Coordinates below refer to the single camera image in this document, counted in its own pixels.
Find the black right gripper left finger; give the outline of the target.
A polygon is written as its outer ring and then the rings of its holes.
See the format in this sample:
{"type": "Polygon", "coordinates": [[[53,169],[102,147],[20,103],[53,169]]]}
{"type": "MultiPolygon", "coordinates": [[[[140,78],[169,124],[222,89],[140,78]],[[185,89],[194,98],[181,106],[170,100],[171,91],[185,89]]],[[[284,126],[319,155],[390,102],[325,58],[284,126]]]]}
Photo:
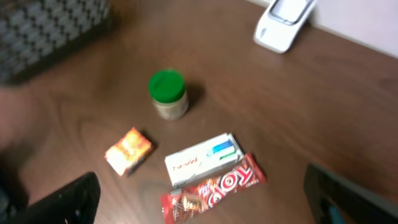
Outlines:
{"type": "Polygon", "coordinates": [[[14,215],[11,224],[93,224],[101,195],[94,172],[87,172],[14,215]]]}

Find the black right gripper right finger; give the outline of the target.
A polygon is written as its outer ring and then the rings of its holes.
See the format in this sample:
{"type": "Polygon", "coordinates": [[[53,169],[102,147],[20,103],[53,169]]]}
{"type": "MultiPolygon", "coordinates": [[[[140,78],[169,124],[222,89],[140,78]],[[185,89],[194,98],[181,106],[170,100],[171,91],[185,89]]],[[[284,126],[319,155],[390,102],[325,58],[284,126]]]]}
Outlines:
{"type": "Polygon", "coordinates": [[[316,164],[304,191],[315,223],[397,223],[397,204],[316,164]]]}

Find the orange small snack box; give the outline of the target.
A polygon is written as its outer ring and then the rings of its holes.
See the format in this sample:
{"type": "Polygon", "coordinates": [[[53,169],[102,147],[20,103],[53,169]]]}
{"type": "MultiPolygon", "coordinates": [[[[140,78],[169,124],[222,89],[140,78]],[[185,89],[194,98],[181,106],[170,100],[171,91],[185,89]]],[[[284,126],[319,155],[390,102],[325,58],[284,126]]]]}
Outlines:
{"type": "Polygon", "coordinates": [[[105,152],[104,158],[119,176],[127,176],[146,159],[153,148],[153,144],[142,133],[132,128],[105,152]]]}

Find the red Top chocolate bar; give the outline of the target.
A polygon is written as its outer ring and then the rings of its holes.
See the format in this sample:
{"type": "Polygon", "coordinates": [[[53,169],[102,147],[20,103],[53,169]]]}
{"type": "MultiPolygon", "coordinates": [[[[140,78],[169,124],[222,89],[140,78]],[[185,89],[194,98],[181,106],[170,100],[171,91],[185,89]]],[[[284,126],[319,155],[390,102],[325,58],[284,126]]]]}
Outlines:
{"type": "Polygon", "coordinates": [[[252,154],[247,153],[229,172],[161,196],[165,223],[184,222],[213,208],[231,193],[265,182],[263,171],[252,154]]]}

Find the white Panadol box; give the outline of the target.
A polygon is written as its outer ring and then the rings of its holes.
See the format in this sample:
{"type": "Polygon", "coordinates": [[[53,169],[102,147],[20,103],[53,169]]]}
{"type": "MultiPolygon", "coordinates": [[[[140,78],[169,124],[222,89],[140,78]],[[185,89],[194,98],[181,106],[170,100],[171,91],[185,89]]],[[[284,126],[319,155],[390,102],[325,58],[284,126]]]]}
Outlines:
{"type": "Polygon", "coordinates": [[[234,136],[224,133],[166,156],[165,165],[177,188],[236,164],[243,156],[234,136]]]}

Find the green lid jar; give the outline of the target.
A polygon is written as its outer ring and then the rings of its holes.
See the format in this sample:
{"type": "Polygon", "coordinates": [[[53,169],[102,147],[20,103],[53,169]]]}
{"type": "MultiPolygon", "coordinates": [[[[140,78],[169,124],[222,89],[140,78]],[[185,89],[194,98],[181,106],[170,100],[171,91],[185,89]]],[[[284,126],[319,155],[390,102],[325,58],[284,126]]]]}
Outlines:
{"type": "Polygon", "coordinates": [[[152,103],[163,119],[179,119],[187,112],[187,88],[180,72],[160,70],[150,78],[148,88],[152,103]]]}

